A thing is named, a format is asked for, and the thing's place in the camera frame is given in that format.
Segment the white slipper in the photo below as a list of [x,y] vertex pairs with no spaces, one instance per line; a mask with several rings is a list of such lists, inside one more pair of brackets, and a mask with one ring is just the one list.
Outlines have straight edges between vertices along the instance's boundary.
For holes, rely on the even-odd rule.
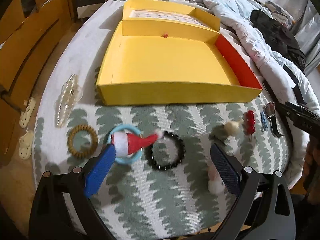
[[30,97],[27,107],[24,112],[21,112],[19,124],[21,128],[26,128],[29,124],[32,112],[36,106],[36,101],[33,97]]
[[20,137],[18,155],[22,160],[27,160],[31,156],[33,139],[33,131],[28,131],[25,135]]

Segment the bedside cabinet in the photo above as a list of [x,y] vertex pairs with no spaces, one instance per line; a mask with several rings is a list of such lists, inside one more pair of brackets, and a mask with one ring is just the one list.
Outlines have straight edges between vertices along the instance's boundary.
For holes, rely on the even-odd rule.
[[104,3],[105,0],[72,0],[78,19],[91,17]]

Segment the pink white quilt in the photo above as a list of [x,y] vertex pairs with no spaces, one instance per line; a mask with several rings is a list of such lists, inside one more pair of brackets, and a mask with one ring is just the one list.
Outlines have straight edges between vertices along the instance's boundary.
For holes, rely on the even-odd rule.
[[255,9],[270,16],[270,12],[253,0],[188,0],[203,3],[221,22],[232,28],[241,45],[259,69],[274,101],[287,101],[304,106],[319,115],[319,102],[310,82],[292,60],[288,60],[266,43],[261,31],[249,17]]

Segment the white duck hair clip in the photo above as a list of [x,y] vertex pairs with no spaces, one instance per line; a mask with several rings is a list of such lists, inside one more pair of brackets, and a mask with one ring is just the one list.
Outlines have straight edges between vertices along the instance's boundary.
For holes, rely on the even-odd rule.
[[224,129],[229,136],[235,137],[240,132],[240,126],[243,124],[243,120],[228,121],[224,124]]

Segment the pearl hair clip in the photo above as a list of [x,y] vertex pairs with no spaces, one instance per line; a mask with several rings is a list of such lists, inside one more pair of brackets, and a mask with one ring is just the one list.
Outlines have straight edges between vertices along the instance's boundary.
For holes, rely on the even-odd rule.
[[82,98],[82,87],[78,84],[78,76],[73,74],[63,84],[60,95],[55,104],[55,126],[65,126],[74,106]]

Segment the white bunny plush clip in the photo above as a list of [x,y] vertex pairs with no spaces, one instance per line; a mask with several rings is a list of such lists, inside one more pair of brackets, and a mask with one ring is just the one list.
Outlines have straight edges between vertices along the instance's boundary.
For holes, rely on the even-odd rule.
[[208,178],[208,190],[211,194],[221,194],[225,190],[225,184],[213,164],[208,168]]

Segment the wooden wardrobe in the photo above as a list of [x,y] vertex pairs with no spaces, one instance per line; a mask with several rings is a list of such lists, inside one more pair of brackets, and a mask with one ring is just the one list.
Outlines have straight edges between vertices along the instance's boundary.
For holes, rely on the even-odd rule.
[[1,165],[15,152],[20,115],[74,18],[72,0],[1,0]]

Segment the red santa hat clip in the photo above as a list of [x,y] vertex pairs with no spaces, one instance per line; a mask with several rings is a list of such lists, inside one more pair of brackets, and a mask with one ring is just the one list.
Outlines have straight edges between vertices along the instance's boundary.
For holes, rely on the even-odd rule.
[[140,137],[134,133],[114,132],[111,135],[111,144],[116,149],[117,157],[127,157],[138,152],[142,148],[149,147],[157,140],[162,139],[164,132],[160,129],[153,131],[148,137]]

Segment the black garment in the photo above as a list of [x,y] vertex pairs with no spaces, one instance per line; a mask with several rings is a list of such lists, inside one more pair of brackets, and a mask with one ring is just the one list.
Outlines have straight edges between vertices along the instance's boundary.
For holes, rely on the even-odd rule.
[[263,35],[273,51],[294,63],[302,72],[306,68],[306,56],[291,32],[261,10],[251,12],[250,21]]

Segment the red ball hair clip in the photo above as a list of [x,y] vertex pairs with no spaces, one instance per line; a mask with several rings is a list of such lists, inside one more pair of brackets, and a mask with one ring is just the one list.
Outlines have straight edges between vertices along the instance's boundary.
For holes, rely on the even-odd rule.
[[251,141],[253,139],[253,134],[255,133],[255,113],[252,110],[247,111],[245,114],[245,126],[246,134]]

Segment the small blue clip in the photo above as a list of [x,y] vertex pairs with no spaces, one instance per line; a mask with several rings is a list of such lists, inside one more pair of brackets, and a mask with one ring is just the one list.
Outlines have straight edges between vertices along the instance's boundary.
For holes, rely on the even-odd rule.
[[267,117],[264,111],[260,112],[260,120],[261,120],[261,131],[265,132],[269,129],[268,123],[267,123]]

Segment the yellow cardboard box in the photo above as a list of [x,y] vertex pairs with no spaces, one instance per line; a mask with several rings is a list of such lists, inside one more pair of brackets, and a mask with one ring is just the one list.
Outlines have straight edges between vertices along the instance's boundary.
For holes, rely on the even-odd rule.
[[262,90],[219,18],[152,0],[124,3],[96,87],[109,106],[250,102]]

